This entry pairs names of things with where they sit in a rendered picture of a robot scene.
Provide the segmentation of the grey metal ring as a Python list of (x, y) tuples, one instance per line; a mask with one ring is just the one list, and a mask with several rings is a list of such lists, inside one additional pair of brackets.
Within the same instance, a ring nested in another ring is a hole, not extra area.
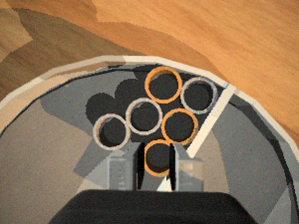
[[(110, 142), (104, 134), (104, 126), (105, 126), (106, 122), (112, 117), (116, 117), (116, 118), (120, 119), (124, 123), (124, 125), (127, 129), (126, 138), (122, 143)], [(104, 148), (106, 150), (116, 150), (116, 149), (123, 147), (126, 143), (128, 143), (131, 140), (133, 133), (134, 132), (129, 128), (129, 126), (127, 124), (126, 116), (122, 115), (120, 113), (105, 114), (105, 115), (101, 116), (96, 121), (95, 126), (94, 126), (94, 139), (95, 139), (96, 143), (101, 148)]]
[[(157, 107), (157, 110), (159, 112), (159, 121), (158, 121), (157, 125), (154, 128), (151, 128), (151, 129), (141, 129), (141, 128), (139, 128), (139, 127), (137, 127), (135, 125), (135, 122), (133, 120), (133, 112), (134, 112), (135, 108), (138, 105), (142, 104), (142, 103), (150, 103), (150, 104), (153, 104), (153, 105), (155, 105)], [(160, 109), (160, 106), (155, 101), (150, 100), (150, 99), (138, 99), (138, 100), (133, 101), (129, 105), (129, 107), (128, 107), (127, 111), (126, 111), (126, 121), (127, 121), (127, 124), (129, 126), (129, 128), (133, 132), (138, 133), (138, 134), (150, 134), (150, 133), (155, 132), (159, 128), (159, 126), (160, 126), (160, 124), (162, 122), (162, 111)]]
[[(208, 103), (205, 106), (204, 109), (200, 110), (200, 111), (194, 111), (192, 110), (190, 107), (187, 106), (187, 104), (184, 101), (184, 89), (189, 86), (189, 85), (193, 85), (193, 84), (198, 84), (198, 85), (202, 85), (208, 92)], [(194, 114), (201, 114), (201, 113), (207, 113), (210, 110), (213, 109), (213, 107), (216, 105), (217, 102), (217, 98), (218, 98), (218, 93), (217, 93), (217, 88), (214, 85), (214, 83), (212, 81), (210, 81), (207, 78), (202, 78), (202, 77), (196, 77), (196, 78), (192, 78), (189, 81), (187, 81), (183, 87), (181, 88), (180, 94), (178, 96), (178, 100), (179, 100), (179, 104), (181, 105), (181, 107), (184, 110), (188, 110)]]

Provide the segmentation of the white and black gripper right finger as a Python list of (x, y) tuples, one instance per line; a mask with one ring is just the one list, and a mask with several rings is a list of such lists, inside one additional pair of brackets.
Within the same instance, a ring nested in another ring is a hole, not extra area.
[(171, 190), (203, 192), (203, 166), (203, 160), (190, 157), (181, 143), (169, 144)]

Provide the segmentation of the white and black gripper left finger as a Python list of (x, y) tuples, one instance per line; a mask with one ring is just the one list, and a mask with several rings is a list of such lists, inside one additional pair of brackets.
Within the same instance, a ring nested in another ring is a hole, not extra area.
[(122, 156), (108, 160), (108, 190), (141, 190), (144, 176), (144, 142), (133, 142)]

